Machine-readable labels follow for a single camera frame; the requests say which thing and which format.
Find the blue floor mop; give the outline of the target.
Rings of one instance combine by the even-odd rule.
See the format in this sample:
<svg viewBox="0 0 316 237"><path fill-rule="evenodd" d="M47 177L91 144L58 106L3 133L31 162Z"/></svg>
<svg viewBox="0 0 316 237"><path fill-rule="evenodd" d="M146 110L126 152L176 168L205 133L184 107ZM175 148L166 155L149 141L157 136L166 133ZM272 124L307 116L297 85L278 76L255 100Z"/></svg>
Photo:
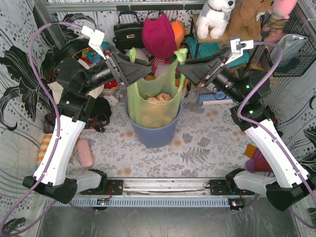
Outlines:
<svg viewBox="0 0 316 237"><path fill-rule="evenodd" d="M216 91L209 94L201 94L198 96L197 103L200 106L232 104L234 101L222 91Z"/></svg>

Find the green plastic trash bag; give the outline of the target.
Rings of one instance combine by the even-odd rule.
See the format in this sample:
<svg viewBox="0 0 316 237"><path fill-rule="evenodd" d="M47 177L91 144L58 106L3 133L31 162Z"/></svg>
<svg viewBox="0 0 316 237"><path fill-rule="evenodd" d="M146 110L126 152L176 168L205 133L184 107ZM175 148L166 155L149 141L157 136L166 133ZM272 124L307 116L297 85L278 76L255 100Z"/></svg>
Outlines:
<svg viewBox="0 0 316 237"><path fill-rule="evenodd" d="M185 76L180 74L176 85L176 69L184 65L188 49L175 51L176 59L167 71L155 80L139 79L127 88L127 113L129 118L145 128L169 125L178 115Z"/></svg>

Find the blue plastic trash bin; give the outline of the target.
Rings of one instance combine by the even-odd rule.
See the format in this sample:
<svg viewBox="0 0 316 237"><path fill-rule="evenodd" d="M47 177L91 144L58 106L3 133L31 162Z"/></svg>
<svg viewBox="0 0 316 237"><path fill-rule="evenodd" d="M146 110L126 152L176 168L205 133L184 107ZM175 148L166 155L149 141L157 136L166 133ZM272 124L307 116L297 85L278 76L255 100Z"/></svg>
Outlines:
<svg viewBox="0 0 316 237"><path fill-rule="evenodd" d="M146 128L133 122L128 114L128 99L124 102L124 111L138 140L147 148L161 148L168 145L175 136L176 126L182 112L182 102L180 102L176 118L170 124L160 128Z"/></svg>

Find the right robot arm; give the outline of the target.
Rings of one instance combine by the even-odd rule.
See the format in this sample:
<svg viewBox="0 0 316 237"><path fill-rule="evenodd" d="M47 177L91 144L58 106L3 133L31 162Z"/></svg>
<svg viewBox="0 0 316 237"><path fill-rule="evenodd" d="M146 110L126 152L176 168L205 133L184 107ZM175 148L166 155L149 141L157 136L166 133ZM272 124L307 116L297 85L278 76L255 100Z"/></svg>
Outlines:
<svg viewBox="0 0 316 237"><path fill-rule="evenodd" d="M269 178L236 169L225 177L229 193L257 193L284 211L315 191L315 175L296 161L275 129L271 112L260 102L271 91L267 72L253 69L238 79L215 56L187 60L177 69L192 84L206 80L236 102L230 109L234 123L255 143L274 174Z"/></svg>

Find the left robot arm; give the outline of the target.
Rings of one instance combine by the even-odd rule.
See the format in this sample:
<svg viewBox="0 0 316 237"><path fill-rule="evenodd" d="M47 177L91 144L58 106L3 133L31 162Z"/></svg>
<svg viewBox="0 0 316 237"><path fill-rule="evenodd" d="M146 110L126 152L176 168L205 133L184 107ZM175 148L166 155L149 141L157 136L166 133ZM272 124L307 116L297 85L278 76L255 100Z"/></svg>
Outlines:
<svg viewBox="0 0 316 237"><path fill-rule="evenodd" d="M67 164L79 134L88 122L95 104L89 92L112 79L130 86L150 73L146 62L131 60L109 45L101 51L101 60L86 69L78 60L67 57L57 67L57 82L63 87L56 111L56 123L44 158L22 185L55 201L67 204L73 197L86 190L104 191L107 175L92 169L66 176Z"/></svg>

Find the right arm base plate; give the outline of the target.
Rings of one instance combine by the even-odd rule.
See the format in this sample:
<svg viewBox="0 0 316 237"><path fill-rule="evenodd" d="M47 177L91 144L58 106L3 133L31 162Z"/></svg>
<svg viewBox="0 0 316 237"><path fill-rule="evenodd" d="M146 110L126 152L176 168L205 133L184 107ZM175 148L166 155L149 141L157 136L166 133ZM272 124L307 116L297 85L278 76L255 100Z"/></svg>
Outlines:
<svg viewBox="0 0 316 237"><path fill-rule="evenodd" d="M252 196L255 195L254 192L249 190L240 190L233 185L227 183L224 179L213 179L209 180L206 188L210 189L210 193L214 196Z"/></svg>

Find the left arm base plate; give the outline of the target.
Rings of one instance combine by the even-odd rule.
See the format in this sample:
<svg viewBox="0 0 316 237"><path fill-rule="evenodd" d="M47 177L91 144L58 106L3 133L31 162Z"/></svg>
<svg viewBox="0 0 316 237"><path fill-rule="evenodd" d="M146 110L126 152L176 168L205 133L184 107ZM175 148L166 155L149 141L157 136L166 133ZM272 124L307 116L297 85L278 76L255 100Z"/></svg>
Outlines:
<svg viewBox="0 0 316 237"><path fill-rule="evenodd" d="M106 195L109 196L110 194L113 196L120 196L122 195L123 191L123 180L107 180L106 186L102 186L101 184L99 187L95 189L89 189L80 192L81 195Z"/></svg>

